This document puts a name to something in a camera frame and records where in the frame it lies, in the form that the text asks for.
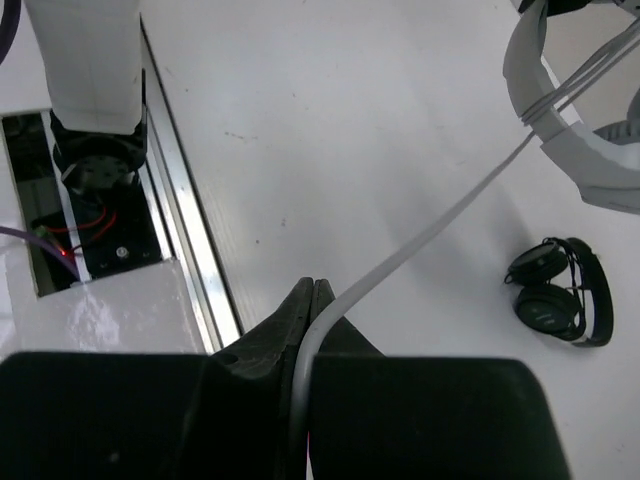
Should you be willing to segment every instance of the black plastic part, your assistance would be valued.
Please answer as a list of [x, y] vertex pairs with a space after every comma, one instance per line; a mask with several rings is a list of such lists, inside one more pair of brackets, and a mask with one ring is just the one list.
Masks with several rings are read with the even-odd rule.
[[184, 414], [205, 360], [9, 357], [0, 365], [0, 478], [172, 478]]
[[286, 475], [291, 379], [313, 293], [311, 278], [299, 280], [278, 310], [206, 363], [178, 478], [207, 470], [216, 478], [293, 478]]
[[557, 285], [525, 287], [514, 305], [522, 323], [538, 332], [550, 334], [569, 331], [581, 309], [580, 301]]
[[[554, 15], [562, 15], [564, 13], [574, 12], [586, 7], [592, 0], [548, 0], [549, 1], [549, 17]], [[523, 0], [518, 9], [519, 13], [524, 13], [533, 5], [535, 0]]]
[[508, 268], [508, 277], [518, 285], [540, 285], [560, 275], [569, 266], [567, 255], [557, 243], [545, 241], [522, 255]]
[[[303, 278], [212, 357], [10, 357], [0, 478], [304, 478], [304, 450], [288, 456], [291, 380], [310, 320], [332, 300], [328, 282]], [[322, 351], [317, 480], [568, 478], [544, 395], [519, 362], [385, 358], [346, 319]]]
[[313, 372], [315, 480], [570, 478], [520, 362], [321, 354]]
[[[81, 198], [71, 195], [71, 206], [78, 224], [90, 223], [100, 215], [101, 208], [87, 205]], [[128, 270], [151, 265], [162, 260], [147, 199], [142, 186], [135, 183], [105, 192], [107, 215], [95, 227], [80, 230], [80, 243], [87, 270], [94, 278], [102, 278]], [[104, 235], [92, 241], [111, 220], [116, 220]], [[116, 251], [124, 247], [128, 254], [118, 257]]]

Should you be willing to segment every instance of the white table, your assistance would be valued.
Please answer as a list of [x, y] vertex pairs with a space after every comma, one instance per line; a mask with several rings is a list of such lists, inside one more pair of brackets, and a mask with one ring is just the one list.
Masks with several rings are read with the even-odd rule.
[[[508, 0], [148, 0], [143, 19], [243, 323], [305, 275], [337, 293], [525, 136], [501, 75]], [[616, 332], [578, 350], [514, 316], [506, 266], [543, 237], [598, 252]], [[640, 219], [581, 203], [529, 147], [348, 317], [382, 351], [514, 357], [576, 478], [640, 471]]]

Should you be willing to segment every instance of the purple wire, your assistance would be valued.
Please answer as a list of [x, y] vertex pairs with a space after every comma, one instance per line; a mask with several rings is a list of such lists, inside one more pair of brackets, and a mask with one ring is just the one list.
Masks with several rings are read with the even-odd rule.
[[5, 0], [2, 20], [0, 20], [0, 64], [4, 61], [16, 37], [20, 23], [22, 0]]
[[80, 281], [80, 274], [78, 273], [78, 269], [76, 268], [76, 266], [73, 264], [73, 262], [71, 260], [69, 260], [67, 257], [65, 257], [60, 250], [58, 250], [56, 247], [54, 247], [53, 245], [51, 245], [49, 242], [47, 242], [46, 240], [38, 237], [37, 235], [34, 235], [33, 233], [29, 233], [29, 232], [24, 232], [22, 230], [16, 230], [15, 228], [10, 228], [10, 227], [4, 227], [2, 225], [0, 225], [0, 234], [4, 234], [4, 235], [11, 235], [12, 237], [18, 237], [21, 238], [22, 240], [26, 240], [29, 243], [32, 243], [40, 248], [42, 248], [43, 250], [46, 250], [47, 252], [49, 252], [51, 255], [53, 255], [54, 257], [56, 257], [56, 259], [67, 269], [69, 270], [74, 277], [76, 277], [76, 279], [78, 281]]

